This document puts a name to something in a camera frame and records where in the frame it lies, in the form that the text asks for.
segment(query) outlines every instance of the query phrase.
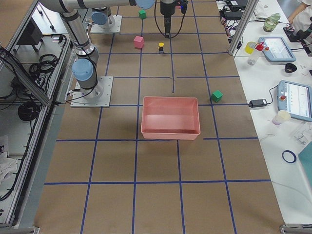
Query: screen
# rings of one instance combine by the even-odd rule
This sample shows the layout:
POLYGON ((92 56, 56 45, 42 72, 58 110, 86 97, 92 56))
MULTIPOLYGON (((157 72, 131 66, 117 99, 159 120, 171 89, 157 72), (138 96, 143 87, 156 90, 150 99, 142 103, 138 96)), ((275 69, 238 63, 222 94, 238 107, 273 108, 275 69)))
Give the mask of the screen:
POLYGON ((289 113, 311 117, 309 89, 304 86, 286 83, 287 110, 289 113))
POLYGON ((263 38, 264 44, 275 59, 292 59, 287 46, 281 38, 263 38))

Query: bottle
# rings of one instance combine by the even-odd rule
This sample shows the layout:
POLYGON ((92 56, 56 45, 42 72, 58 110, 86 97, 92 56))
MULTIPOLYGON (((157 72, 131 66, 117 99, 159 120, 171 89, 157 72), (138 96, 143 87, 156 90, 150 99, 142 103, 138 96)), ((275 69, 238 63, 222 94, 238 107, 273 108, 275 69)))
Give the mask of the bottle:
POLYGON ((274 30, 274 28, 277 26, 279 19, 281 18, 281 15, 279 13, 275 13, 271 15, 270 17, 266 18, 263 30, 266 32, 271 32, 274 30))
POLYGON ((254 65, 255 62, 257 62, 258 58, 260 57, 263 49, 264 49, 264 42, 260 42, 258 44, 255 45, 255 48, 252 52, 252 54, 249 56, 247 63, 249 65, 254 65))

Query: blue joint cap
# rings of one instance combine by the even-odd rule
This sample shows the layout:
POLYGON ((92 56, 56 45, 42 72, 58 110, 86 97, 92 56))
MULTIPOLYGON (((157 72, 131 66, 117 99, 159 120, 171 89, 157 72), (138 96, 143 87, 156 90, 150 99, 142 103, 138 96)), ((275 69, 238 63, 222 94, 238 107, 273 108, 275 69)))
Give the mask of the blue joint cap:
POLYGON ((136 0, 136 4, 142 9, 150 9, 155 3, 155 0, 136 0))
POLYGON ((86 81, 93 74, 93 65, 89 60, 81 58, 74 62, 72 71, 77 80, 86 81))
POLYGON ((107 22, 107 15, 100 11, 92 12, 91 19, 98 25, 104 25, 107 22))

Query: yellow cup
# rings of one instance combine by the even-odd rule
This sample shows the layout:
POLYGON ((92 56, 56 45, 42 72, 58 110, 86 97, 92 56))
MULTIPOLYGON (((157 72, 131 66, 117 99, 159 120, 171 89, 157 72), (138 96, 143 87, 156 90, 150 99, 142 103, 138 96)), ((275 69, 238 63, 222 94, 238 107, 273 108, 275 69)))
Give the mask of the yellow cup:
POLYGON ((255 45, 257 44, 257 42, 254 42, 254 41, 249 41, 245 47, 245 52, 247 54, 252 54, 252 52, 254 51, 254 47, 255 45))

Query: person's hand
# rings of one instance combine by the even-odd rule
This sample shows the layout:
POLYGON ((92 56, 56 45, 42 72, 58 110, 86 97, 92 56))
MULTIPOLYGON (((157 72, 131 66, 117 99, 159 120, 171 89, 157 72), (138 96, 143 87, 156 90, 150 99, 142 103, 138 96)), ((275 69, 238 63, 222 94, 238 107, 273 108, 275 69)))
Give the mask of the person's hand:
POLYGON ((293 23, 293 17, 288 17, 289 23, 293 23))

